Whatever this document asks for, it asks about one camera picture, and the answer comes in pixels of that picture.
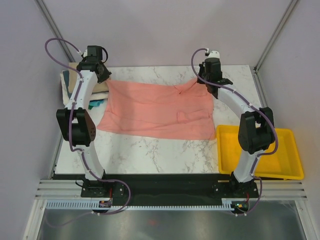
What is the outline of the pink t shirt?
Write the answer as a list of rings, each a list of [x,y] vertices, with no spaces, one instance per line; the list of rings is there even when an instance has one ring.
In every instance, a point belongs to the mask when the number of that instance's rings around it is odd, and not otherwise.
[[[213,96],[195,78],[178,85],[113,79],[107,85],[101,131],[171,140],[215,138]]]

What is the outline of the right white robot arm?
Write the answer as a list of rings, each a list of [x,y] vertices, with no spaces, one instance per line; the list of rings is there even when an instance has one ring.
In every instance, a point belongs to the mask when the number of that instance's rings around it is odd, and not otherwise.
[[[254,172],[261,156],[275,142],[273,112],[269,107],[256,108],[223,77],[218,54],[210,53],[199,65],[197,82],[205,84],[209,93],[227,105],[239,118],[238,143],[242,149],[226,191],[235,197],[255,188]]]

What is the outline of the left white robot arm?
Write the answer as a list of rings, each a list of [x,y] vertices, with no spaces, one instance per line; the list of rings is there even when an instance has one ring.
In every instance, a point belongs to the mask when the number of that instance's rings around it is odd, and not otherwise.
[[[74,69],[76,83],[68,104],[56,111],[56,118],[64,140],[70,150],[76,152],[85,170],[82,189],[92,190],[99,197],[110,191],[108,182],[102,180],[105,170],[98,159],[95,148],[96,125],[88,112],[91,95],[96,84],[106,81],[111,72],[104,65],[103,54],[107,51],[102,46],[89,45]]]

